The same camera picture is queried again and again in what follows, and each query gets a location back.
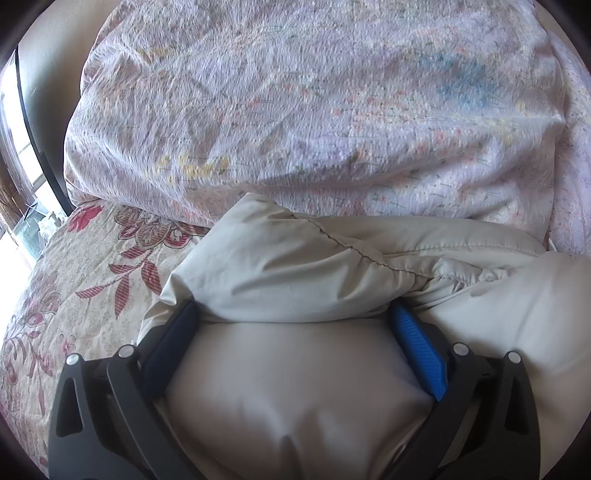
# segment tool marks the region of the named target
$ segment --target wrinkled fabric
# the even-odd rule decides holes
[[[556,20],[535,2],[562,70],[566,125],[554,158],[554,205],[548,239],[559,252],[591,255],[591,76]]]
[[[527,0],[125,0],[82,92],[75,202],[212,225],[259,192],[315,216],[548,228],[564,92]]]
[[[591,410],[589,284],[590,259],[503,225],[311,218],[248,194],[172,272],[139,338],[200,303],[164,412],[210,480],[375,479],[428,407],[382,316],[404,297],[451,342],[521,354],[543,476]]]

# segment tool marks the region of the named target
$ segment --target pillow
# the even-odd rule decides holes
[[[543,251],[525,233],[482,222],[365,220],[312,219],[247,194],[147,312],[140,338],[183,299],[202,304],[166,410],[212,479],[228,477],[210,474],[212,463],[248,480],[379,477],[431,407],[379,312],[400,295],[445,300],[506,278],[501,252],[526,264]],[[448,232],[438,247],[429,225]],[[348,236],[356,231],[363,240]],[[452,233],[467,244],[457,248]],[[485,242],[486,267],[453,258]],[[375,248],[384,245],[386,255]],[[448,258],[397,251],[421,246]]]

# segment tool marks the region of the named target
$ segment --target pink floral duvet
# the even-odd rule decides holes
[[[53,236],[0,351],[0,413],[41,469],[65,357],[110,356],[133,342],[171,271],[206,232],[99,200],[78,208]]]

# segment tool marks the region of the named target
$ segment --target window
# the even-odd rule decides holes
[[[0,225],[0,331],[3,331],[2,326],[13,314],[48,237],[66,218],[31,145],[22,114],[17,81],[13,55],[0,71],[0,161],[4,161],[14,181],[13,187],[16,190],[12,191],[18,192],[20,196],[16,211],[23,215],[16,225],[15,219],[12,219],[12,225],[6,222]],[[3,188],[7,191],[6,185],[0,181],[0,189]]]

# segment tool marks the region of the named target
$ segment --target red flower pattern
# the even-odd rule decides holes
[[[114,280],[95,285],[76,292],[81,299],[91,299],[100,294],[105,288],[118,284],[115,288],[115,301],[113,303],[115,318],[118,319],[129,301],[131,274],[141,269],[141,278],[146,287],[156,295],[162,292],[162,282],[155,263],[149,260],[154,249],[159,245],[169,248],[184,248],[194,236],[203,236],[209,232],[209,228],[189,225],[188,223],[166,220],[157,215],[144,212],[135,207],[123,207],[115,215],[115,222],[123,226],[119,232],[121,240],[135,240],[135,245],[128,248],[120,255],[129,260],[134,260],[143,255],[143,259],[137,264],[109,264],[109,269],[115,275],[120,275]]]
[[[67,231],[85,230],[92,219],[97,217],[104,208],[104,204],[100,201],[79,208],[70,218]],[[136,274],[137,277],[141,278],[154,294],[159,294],[162,290],[158,262],[154,259],[151,261],[151,255],[156,247],[162,245],[174,249],[184,248],[190,243],[192,237],[203,236],[209,229],[162,219],[131,207],[122,207],[115,214],[114,220],[123,227],[119,233],[119,239],[133,241],[130,248],[120,253],[121,257],[128,261],[135,259],[139,261],[132,264],[124,262],[109,264],[109,269],[115,276],[112,281],[77,291],[76,294],[81,299],[90,299],[109,290],[107,287],[116,284],[113,304],[115,317],[118,317],[130,300],[130,285],[134,280],[130,275],[134,271],[138,270],[140,275]],[[50,348],[54,348],[54,351],[41,347],[45,345],[43,343],[45,327],[52,316],[58,313],[61,305],[57,279],[57,271],[44,273],[41,268],[35,269],[19,310],[16,315],[13,315],[5,332],[0,349],[0,359],[4,368],[3,374],[0,375],[0,388],[4,395],[0,403],[0,413],[4,418],[13,421],[13,427],[16,428],[14,431],[18,431],[19,441],[23,445],[28,442],[27,434],[30,432],[30,424],[24,419],[18,419],[24,409],[29,409],[31,406],[28,400],[26,403],[21,401],[21,393],[26,391],[27,399],[31,398],[31,393],[36,396],[38,412],[41,417],[45,417],[51,404],[51,398],[46,400],[46,390],[57,381],[55,369],[58,368],[58,364],[61,365],[60,358],[65,358],[77,351],[77,337],[65,331],[51,340]],[[47,468],[45,445],[44,451],[39,448],[35,457],[41,467]]]
[[[193,236],[203,236],[209,228],[166,220],[135,207],[124,207],[115,222],[123,226],[119,233],[121,240],[135,239],[143,251],[164,244],[169,248],[186,247]]]
[[[28,369],[27,377],[37,378],[37,399],[42,417],[46,414],[46,405],[41,375],[54,377],[54,361],[51,355],[39,353],[33,340],[41,335],[48,315],[56,314],[60,307],[61,296],[57,291],[57,275],[57,271],[47,276],[35,272],[20,310],[17,315],[13,315],[6,330],[0,351],[0,356],[4,360],[4,381],[7,383],[4,386],[8,386],[7,397],[13,400],[15,395],[18,395],[18,389],[10,387],[18,383],[19,377],[14,365],[20,357],[22,367],[19,371]]]
[[[70,219],[68,225],[69,232],[80,232],[84,230],[90,221],[103,211],[103,207],[90,206],[78,210]]]

